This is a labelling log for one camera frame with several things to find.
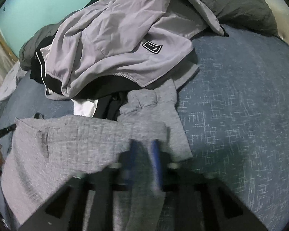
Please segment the grey quilted hoodie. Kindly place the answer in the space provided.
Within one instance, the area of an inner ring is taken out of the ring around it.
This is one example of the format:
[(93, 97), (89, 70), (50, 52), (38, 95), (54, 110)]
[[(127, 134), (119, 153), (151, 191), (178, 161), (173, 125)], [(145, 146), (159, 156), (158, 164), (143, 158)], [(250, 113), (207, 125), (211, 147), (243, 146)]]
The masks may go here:
[(114, 228), (155, 230), (165, 194), (151, 168), (151, 142), (160, 140), (176, 161), (191, 157), (175, 105), (178, 88), (198, 68), (186, 62), (160, 87), (131, 91), (117, 121), (76, 115), (16, 119), (1, 186), (17, 222), (23, 224), (76, 172), (94, 173), (116, 162), (134, 139), (140, 148), (137, 173), (130, 192), (115, 194)]

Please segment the blue patterned bedsheet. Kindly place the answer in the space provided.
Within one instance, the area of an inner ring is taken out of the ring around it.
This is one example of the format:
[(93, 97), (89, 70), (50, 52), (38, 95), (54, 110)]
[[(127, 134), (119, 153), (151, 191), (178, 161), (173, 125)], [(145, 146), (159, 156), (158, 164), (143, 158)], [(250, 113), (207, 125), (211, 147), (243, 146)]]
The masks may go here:
[(194, 159), (269, 230), (289, 222), (289, 46), (225, 26), (227, 37), (193, 40), (199, 73), (178, 95)]

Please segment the black garment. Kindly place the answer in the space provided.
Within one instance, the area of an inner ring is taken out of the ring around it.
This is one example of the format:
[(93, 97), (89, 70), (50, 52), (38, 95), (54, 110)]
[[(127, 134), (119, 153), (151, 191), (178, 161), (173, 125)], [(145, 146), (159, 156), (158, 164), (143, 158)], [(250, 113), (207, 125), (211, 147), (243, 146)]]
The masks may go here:
[(44, 48), (48, 47), (54, 38), (49, 36), (40, 41), (31, 59), (30, 78), (64, 99), (97, 100), (93, 117), (115, 121), (119, 108), (127, 99), (127, 93), (141, 87), (124, 76), (96, 74), (92, 70), (92, 63), (89, 63), (88, 68), (81, 64), (80, 67), (84, 70), (76, 74), (74, 62), (80, 59), (82, 45), (66, 51), (67, 57), (63, 60), (53, 62), (52, 58), (47, 59)]

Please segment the white garment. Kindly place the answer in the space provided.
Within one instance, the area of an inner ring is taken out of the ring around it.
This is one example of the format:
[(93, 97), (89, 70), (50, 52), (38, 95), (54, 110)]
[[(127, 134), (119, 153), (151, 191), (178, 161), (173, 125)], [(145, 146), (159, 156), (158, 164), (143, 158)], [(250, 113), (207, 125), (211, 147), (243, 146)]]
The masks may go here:
[(92, 118), (97, 110), (98, 100), (73, 100), (73, 114)]

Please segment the light grey windbreaker jacket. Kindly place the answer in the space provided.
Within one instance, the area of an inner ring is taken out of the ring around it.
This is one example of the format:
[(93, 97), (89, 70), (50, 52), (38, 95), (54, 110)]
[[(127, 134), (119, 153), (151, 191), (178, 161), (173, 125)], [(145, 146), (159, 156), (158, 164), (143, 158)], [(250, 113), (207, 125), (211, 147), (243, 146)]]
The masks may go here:
[(191, 38), (205, 28), (225, 34), (200, 0), (99, 0), (67, 18), (44, 54), (57, 62), (82, 45), (76, 74), (92, 63), (96, 74), (124, 76), (144, 88), (189, 55)]

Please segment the light grey sheet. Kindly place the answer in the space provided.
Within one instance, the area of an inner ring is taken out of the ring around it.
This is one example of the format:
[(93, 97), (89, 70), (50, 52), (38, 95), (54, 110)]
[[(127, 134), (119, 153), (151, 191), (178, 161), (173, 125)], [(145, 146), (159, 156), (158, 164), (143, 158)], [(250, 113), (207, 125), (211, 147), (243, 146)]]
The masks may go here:
[(21, 68), (20, 62), (17, 61), (5, 76), (0, 87), (0, 102), (8, 99), (11, 94), (13, 94), (18, 83), (22, 80), (26, 73), (27, 72)]

